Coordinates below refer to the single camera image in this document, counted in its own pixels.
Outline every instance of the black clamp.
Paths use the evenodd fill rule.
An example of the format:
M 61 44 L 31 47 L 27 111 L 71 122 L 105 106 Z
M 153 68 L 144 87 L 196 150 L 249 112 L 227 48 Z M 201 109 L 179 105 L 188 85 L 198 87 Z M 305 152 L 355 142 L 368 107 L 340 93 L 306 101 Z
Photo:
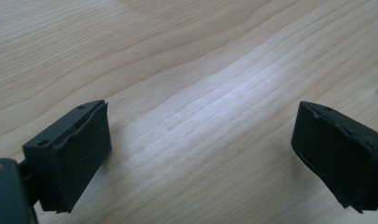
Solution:
M 329 107 L 301 102 L 291 145 L 343 207 L 378 209 L 378 132 Z
M 37 223 L 37 201 L 71 212 L 110 151 L 105 101 L 71 110 L 23 145 L 20 164 L 0 159 L 0 223 Z

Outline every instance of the table surface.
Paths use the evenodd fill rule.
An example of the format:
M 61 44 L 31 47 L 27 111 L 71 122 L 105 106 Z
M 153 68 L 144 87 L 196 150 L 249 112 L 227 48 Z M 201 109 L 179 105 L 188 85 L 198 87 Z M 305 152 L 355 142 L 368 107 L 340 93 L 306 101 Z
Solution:
M 98 99 L 113 152 L 40 223 L 378 223 L 290 145 L 300 101 L 378 131 L 378 0 L 0 0 L 0 158 Z

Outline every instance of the dark plastic mount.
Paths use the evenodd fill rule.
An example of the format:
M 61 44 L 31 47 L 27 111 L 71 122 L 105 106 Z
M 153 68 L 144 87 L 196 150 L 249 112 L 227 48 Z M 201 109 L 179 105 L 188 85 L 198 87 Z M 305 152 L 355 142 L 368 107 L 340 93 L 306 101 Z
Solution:
M 74 108 L 23 145 L 20 164 L 0 159 L 0 224 L 37 223 L 37 201 L 71 212 L 110 151 L 105 101 Z
M 327 106 L 301 102 L 291 145 L 343 207 L 378 209 L 378 132 Z

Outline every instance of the light wood surface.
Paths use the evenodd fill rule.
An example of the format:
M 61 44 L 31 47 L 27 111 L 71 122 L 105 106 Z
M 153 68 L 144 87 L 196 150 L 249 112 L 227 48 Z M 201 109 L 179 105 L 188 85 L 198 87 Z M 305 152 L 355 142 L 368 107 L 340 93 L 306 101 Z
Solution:
M 378 0 L 0 0 L 0 158 L 98 99 L 113 152 L 40 223 L 378 223 L 290 146 L 301 100 L 378 131 Z

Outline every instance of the black rubber pad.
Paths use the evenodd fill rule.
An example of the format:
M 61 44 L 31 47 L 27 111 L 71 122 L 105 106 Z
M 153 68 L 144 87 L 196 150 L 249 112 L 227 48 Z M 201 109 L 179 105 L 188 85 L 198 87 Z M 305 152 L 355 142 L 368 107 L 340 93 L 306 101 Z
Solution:
M 76 107 L 27 142 L 23 152 L 41 176 L 43 209 L 71 212 L 110 151 L 105 101 Z
M 378 209 L 378 132 L 326 106 L 301 102 L 291 145 L 343 207 Z

